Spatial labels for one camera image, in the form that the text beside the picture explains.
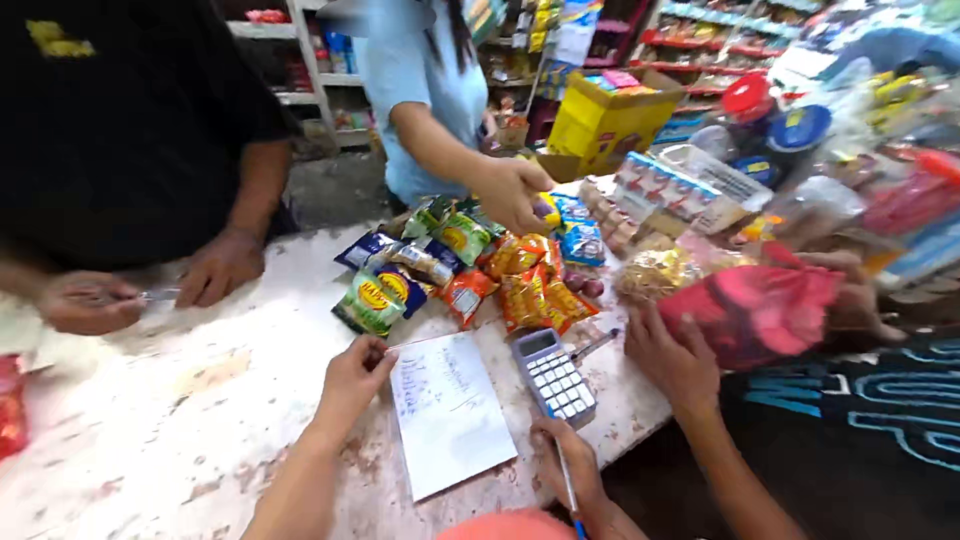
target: blue snack bag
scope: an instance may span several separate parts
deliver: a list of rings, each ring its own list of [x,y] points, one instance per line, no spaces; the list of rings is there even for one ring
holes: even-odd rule
[[[603,237],[595,221],[564,222],[560,238],[560,252],[564,260],[589,266],[603,266],[607,256],[603,250]]]
[[[561,193],[550,193],[553,202],[560,211],[560,217],[566,221],[589,221],[590,209],[577,197],[563,195]]]
[[[333,258],[333,260],[343,264],[350,270],[356,271],[367,264],[367,259],[370,258],[371,255],[379,253],[383,248],[393,243],[396,243],[396,240],[384,233],[367,231],[363,236],[357,238],[357,241],[353,242],[350,247],[346,248],[342,254]]]

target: red lid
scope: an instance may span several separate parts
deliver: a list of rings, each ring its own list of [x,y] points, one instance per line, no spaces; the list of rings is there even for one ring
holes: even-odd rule
[[[730,85],[721,98],[724,110],[739,113],[751,110],[770,98],[770,83],[762,75],[744,75]]]
[[[917,153],[917,165],[930,174],[960,184],[960,160],[951,154],[940,150],[921,150]]]

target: red bag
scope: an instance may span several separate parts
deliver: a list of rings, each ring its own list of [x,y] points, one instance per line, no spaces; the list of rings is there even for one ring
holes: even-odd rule
[[[782,246],[764,251],[795,268],[738,266],[660,299],[670,333],[679,335],[681,317],[689,313],[717,364],[733,370],[798,355],[823,341],[827,306],[845,274],[808,266]]]
[[[0,356],[0,459],[27,446],[27,413],[17,355]]]

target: blue lid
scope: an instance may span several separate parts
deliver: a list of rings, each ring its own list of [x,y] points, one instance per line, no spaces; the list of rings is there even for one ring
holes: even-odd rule
[[[732,162],[731,167],[768,187],[777,177],[777,168],[766,156],[740,158]]]
[[[830,127],[830,110],[807,105],[781,114],[767,131],[770,146],[783,152],[798,152],[819,143]]]

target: calculator keypad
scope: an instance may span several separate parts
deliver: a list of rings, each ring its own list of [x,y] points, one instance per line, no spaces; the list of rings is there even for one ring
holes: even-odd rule
[[[577,368],[564,353],[527,362],[526,367],[533,384],[557,418],[570,419],[596,404]]]

